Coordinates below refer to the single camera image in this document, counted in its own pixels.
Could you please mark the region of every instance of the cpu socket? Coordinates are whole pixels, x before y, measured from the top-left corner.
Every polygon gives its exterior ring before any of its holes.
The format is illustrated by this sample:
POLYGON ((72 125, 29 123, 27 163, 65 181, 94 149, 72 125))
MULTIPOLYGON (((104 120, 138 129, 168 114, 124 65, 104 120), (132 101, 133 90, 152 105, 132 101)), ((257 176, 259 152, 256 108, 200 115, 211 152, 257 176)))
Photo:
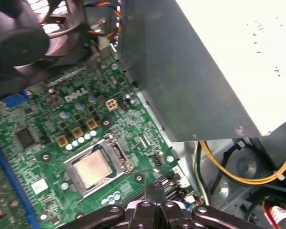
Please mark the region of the cpu socket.
POLYGON ((113 134, 107 134, 64 163, 76 190, 84 198, 133 169, 113 134))

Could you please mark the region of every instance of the metal case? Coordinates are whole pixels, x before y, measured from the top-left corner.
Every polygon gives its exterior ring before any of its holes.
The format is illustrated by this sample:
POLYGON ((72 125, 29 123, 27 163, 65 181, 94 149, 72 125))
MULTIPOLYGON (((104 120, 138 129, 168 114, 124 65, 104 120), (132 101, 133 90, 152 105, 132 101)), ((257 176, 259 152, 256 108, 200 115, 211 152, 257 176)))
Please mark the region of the metal case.
POLYGON ((122 2, 121 61, 171 141, 263 136, 286 121, 286 38, 274 38, 286 4, 264 3, 122 2))

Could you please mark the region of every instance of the dell logo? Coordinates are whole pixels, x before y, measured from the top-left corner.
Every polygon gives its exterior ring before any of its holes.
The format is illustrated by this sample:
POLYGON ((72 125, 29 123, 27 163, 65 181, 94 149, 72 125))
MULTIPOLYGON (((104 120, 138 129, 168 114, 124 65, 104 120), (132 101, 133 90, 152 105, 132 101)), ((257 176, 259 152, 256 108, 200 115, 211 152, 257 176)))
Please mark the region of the dell logo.
POLYGON ((65 100, 67 103, 71 102, 73 99, 77 99, 78 97, 81 97, 84 94, 87 94, 88 91, 86 89, 81 88, 80 90, 77 90, 76 92, 73 92, 70 95, 65 96, 65 100))

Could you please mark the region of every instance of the cable tie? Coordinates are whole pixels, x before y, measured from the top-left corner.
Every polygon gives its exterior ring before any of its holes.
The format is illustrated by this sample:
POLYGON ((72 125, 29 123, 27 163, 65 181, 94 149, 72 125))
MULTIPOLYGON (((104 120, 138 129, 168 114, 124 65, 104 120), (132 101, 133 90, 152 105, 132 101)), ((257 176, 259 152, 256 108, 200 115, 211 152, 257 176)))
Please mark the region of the cable tie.
POLYGON ((277 171, 273 171, 273 174, 276 176, 277 179, 279 179, 280 181, 285 179, 285 176, 281 173, 278 173, 277 171))
POLYGON ((243 140, 238 140, 236 141, 236 143, 238 144, 239 147, 244 148, 245 147, 245 143, 243 142, 243 140))

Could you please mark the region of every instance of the motherboard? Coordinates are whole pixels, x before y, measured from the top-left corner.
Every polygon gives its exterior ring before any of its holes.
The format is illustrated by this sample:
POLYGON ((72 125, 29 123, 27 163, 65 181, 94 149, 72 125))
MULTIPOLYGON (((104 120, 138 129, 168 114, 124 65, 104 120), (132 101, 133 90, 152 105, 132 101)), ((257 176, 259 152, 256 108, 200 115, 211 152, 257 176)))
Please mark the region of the motherboard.
POLYGON ((29 229, 25 211, 0 167, 0 229, 29 229))
POLYGON ((0 166, 31 227, 59 228, 109 204, 126 207, 157 179, 168 199, 195 203, 133 87, 109 57, 57 72, 17 106, 0 103, 0 166))

